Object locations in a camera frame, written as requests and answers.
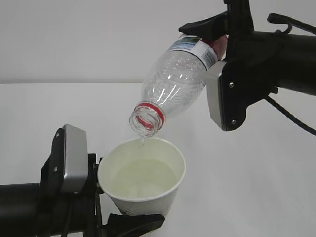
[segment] paper cup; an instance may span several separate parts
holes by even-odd
[[[125,142],[100,162],[98,180],[123,215],[169,212],[186,164],[180,150],[160,138]]]

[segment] white table surface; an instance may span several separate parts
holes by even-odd
[[[39,182],[65,123],[87,132],[98,157],[135,137],[128,117],[139,94],[132,83],[0,85],[0,182]],[[316,127],[316,97],[283,90],[275,98]],[[266,102],[226,133],[209,118],[204,91],[158,137],[183,152],[187,173],[163,227],[146,236],[315,236],[316,139]],[[118,214],[106,195],[101,204],[104,222]]]

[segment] bottle neck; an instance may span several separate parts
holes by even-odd
[[[164,120],[165,115],[158,105],[142,101],[135,107],[129,124],[141,137],[152,137],[161,129]]]

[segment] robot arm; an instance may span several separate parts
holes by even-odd
[[[54,135],[40,183],[0,185],[0,229],[6,237],[138,237],[160,228],[160,214],[110,214],[102,225],[96,154],[85,131],[66,124]]]
[[[271,13],[268,21],[287,29],[255,31],[248,0],[224,3],[226,12],[179,28],[210,41],[229,35],[226,58],[207,72],[209,111],[216,124],[224,131],[239,128],[247,107],[269,99],[278,87],[316,95],[316,37],[290,34],[293,26],[313,34],[316,28]]]

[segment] plastic bottle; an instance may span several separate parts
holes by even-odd
[[[182,35],[144,80],[141,101],[129,119],[131,128],[141,137],[151,137],[167,119],[189,107],[205,87],[205,72],[223,57],[226,46],[226,36],[209,43]]]

